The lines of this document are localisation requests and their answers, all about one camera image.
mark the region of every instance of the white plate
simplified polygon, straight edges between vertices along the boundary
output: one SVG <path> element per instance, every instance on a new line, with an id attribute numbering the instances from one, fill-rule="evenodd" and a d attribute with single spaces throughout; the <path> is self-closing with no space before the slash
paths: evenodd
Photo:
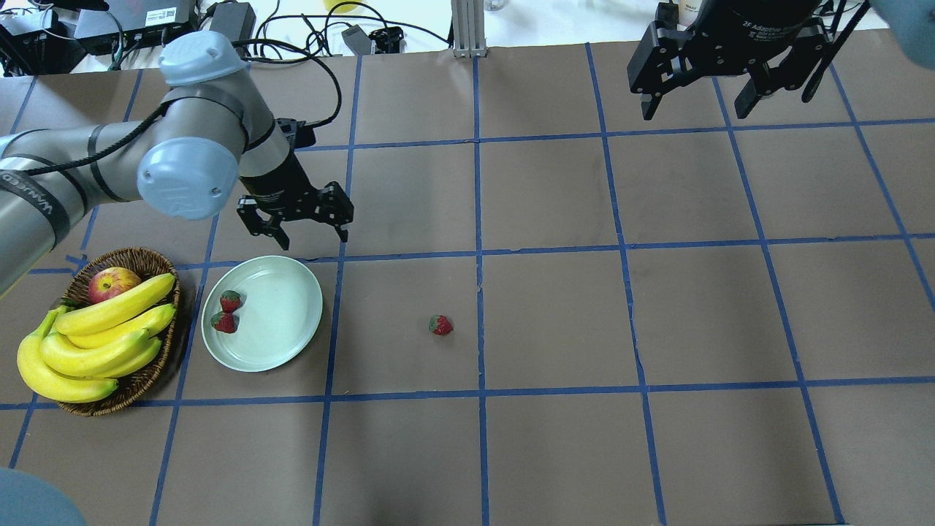
<path id="1" fill-rule="evenodd" d="M 233 334 L 211 326 L 225 290 L 243 298 L 234 311 Z M 237 265 L 211 289 L 201 313 L 201 337 L 214 359 L 235 371 L 255 373 L 294 358 L 321 319 L 322 288 L 315 274 L 290 257 L 262 256 Z"/>

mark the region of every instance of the red strawberry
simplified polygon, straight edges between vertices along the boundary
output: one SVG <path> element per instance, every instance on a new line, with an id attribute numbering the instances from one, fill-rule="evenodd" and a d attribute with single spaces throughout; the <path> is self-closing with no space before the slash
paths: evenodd
<path id="1" fill-rule="evenodd" d="M 221 310 L 226 313 L 232 313 L 240 308 L 243 301 L 240 295 L 234 290 L 225 290 L 221 293 Z"/>
<path id="2" fill-rule="evenodd" d="M 214 330 L 231 334 L 237 332 L 237 319 L 230 313 L 217 313 L 211 317 L 211 326 Z"/>
<path id="3" fill-rule="evenodd" d="M 428 322 L 428 329 L 438 336 L 444 336 L 454 330 L 454 325 L 444 314 L 436 314 Z"/>

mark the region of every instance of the red apple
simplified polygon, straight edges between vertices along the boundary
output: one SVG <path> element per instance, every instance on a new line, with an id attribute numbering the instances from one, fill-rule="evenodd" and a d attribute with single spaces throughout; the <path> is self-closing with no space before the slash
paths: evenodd
<path id="1" fill-rule="evenodd" d="M 124 267 L 103 269 L 88 283 L 88 300 L 91 303 L 109 300 L 139 285 L 142 281 L 136 272 Z"/>

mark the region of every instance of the yellow banana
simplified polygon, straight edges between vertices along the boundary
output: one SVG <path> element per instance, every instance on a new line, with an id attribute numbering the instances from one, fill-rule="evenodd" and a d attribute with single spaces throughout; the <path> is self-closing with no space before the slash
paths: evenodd
<path id="1" fill-rule="evenodd" d="M 36 393 L 58 402 L 85 403 L 104 399 L 117 389 L 117 380 L 71 378 L 46 365 L 39 354 L 42 341 L 49 334 L 55 318 L 65 310 L 65 307 L 59 307 L 49 311 L 42 325 L 20 342 L 16 365 L 22 381 Z"/>
<path id="2" fill-rule="evenodd" d="M 143 352 L 149 338 L 150 334 L 145 329 L 137 329 L 107 345 L 82 349 L 69 342 L 64 334 L 53 331 L 42 339 L 39 353 L 43 361 L 59 373 L 68 376 L 100 376 Z"/>
<path id="3" fill-rule="evenodd" d="M 159 354 L 159 349 L 162 346 L 163 342 L 159 338 L 149 338 L 147 347 L 143 350 L 143 352 L 130 358 L 129 361 L 124 362 L 124 364 L 119 367 L 115 367 L 100 373 L 100 376 L 105 376 L 107 378 L 120 378 L 121 376 L 126 376 L 129 373 L 135 373 L 150 363 L 153 358 L 156 358 L 156 355 Z"/>
<path id="4" fill-rule="evenodd" d="M 153 276 L 119 296 L 60 315 L 55 330 L 68 336 L 84 336 L 116 327 L 161 300 L 174 283 L 175 276 L 170 273 Z"/>
<path id="5" fill-rule="evenodd" d="M 175 315 L 175 312 L 175 307 L 172 306 L 171 303 L 166 303 L 165 305 L 153 307 L 145 313 L 121 323 L 117 327 L 111 327 L 110 329 L 95 332 L 94 334 L 87 334 L 84 336 L 78 334 L 69 335 L 68 340 L 70 340 L 71 343 L 77 345 L 78 347 L 84 349 L 94 349 L 95 347 L 100 347 L 101 345 L 106 345 L 110 342 L 113 342 L 127 332 L 133 332 L 137 329 L 146 329 L 150 337 L 152 337 L 156 334 L 159 334 L 163 329 L 168 327 L 169 322 L 172 321 L 172 316 Z"/>

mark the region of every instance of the brown basket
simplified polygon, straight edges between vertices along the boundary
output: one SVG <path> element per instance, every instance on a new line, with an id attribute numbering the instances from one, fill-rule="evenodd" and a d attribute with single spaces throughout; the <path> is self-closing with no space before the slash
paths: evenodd
<path id="1" fill-rule="evenodd" d="M 169 326 L 166 327 L 159 337 L 163 339 L 163 347 L 159 350 L 149 364 L 135 373 L 128 374 L 123 378 L 118 378 L 117 390 L 103 400 L 87 403 L 68 403 L 57 402 L 59 407 L 65 409 L 68 413 L 80 416 L 100 416 L 115 411 L 120 411 L 124 407 L 138 400 L 146 391 L 150 390 L 156 383 L 156 380 L 166 369 L 170 362 L 172 350 L 176 348 L 177 332 L 175 331 L 176 321 L 179 319 L 179 302 L 181 297 L 181 287 L 179 284 L 179 273 L 176 272 L 172 263 L 162 254 L 145 248 L 132 247 L 122 248 L 113 252 L 108 252 L 88 263 L 81 272 L 75 276 L 71 285 L 65 291 L 62 301 L 69 301 L 76 307 L 86 307 L 90 305 L 88 300 L 88 283 L 99 271 L 108 267 L 124 267 L 135 272 L 140 279 L 147 280 L 152 276 L 171 272 L 176 281 L 172 290 L 159 300 L 157 305 L 171 302 L 177 309 L 176 315 L 172 318 Z"/>

